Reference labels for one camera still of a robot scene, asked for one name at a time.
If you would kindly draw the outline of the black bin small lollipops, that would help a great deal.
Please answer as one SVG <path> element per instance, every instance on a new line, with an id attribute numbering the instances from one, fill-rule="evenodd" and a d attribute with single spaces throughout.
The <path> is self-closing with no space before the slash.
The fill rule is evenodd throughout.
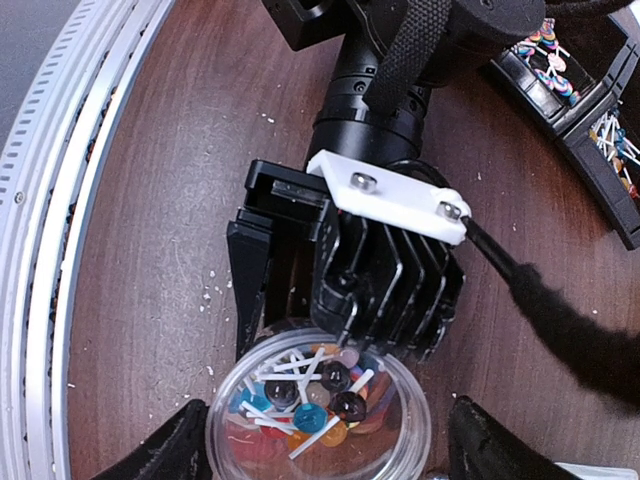
<path id="1" fill-rule="evenodd" d="M 624 246 L 639 248 L 639 119 L 611 96 L 558 138 Z"/>

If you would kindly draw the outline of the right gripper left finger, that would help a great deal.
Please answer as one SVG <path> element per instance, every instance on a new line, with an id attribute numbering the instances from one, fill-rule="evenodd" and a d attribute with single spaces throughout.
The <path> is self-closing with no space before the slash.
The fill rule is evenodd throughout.
<path id="1" fill-rule="evenodd" d="M 189 401 L 143 444 L 94 479 L 209 479 L 207 414 L 203 400 Z"/>

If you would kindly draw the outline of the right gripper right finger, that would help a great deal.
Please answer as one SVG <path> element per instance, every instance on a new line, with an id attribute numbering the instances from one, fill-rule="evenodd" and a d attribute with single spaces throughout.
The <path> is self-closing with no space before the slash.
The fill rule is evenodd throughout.
<path id="1" fill-rule="evenodd" d="M 448 419 L 451 479 L 574 479 L 530 448 L 468 396 L 458 397 Z"/>

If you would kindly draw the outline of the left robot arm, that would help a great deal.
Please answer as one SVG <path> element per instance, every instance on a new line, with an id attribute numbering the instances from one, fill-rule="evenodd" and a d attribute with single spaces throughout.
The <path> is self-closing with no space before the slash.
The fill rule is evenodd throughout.
<path id="1" fill-rule="evenodd" d="M 343 40 L 304 170 L 252 162 L 227 228 L 238 355 L 307 317 L 339 343 L 427 358 L 455 314 L 465 210 L 421 158 L 429 97 L 528 36 L 541 1 L 268 1 L 294 50 Z"/>

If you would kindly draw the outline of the clear plastic jar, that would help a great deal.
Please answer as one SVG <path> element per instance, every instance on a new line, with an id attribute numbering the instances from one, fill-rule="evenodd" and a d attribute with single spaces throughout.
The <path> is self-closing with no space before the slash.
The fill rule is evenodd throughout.
<path id="1" fill-rule="evenodd" d="M 417 479 L 431 436 L 425 395 L 398 359 L 317 328 L 242 355 L 205 430 L 219 479 Z"/>

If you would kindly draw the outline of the black bin swirl lollipops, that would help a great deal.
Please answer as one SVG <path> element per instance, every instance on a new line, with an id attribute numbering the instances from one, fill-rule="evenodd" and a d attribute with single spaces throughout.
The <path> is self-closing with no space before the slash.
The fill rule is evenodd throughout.
<path id="1" fill-rule="evenodd" d="M 639 25 L 605 16 L 547 18 L 501 52 L 482 74 L 556 146 L 611 107 L 639 143 Z"/>

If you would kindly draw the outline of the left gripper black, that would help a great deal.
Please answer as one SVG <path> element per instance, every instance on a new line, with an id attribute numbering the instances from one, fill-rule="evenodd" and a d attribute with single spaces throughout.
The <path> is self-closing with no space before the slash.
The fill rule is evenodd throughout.
<path id="1" fill-rule="evenodd" d="M 243 206 L 227 227 L 237 360 L 251 348 L 260 323 L 307 318 L 322 330 L 340 328 L 340 289 L 331 271 L 340 227 L 325 180 L 254 160 L 245 189 Z"/>

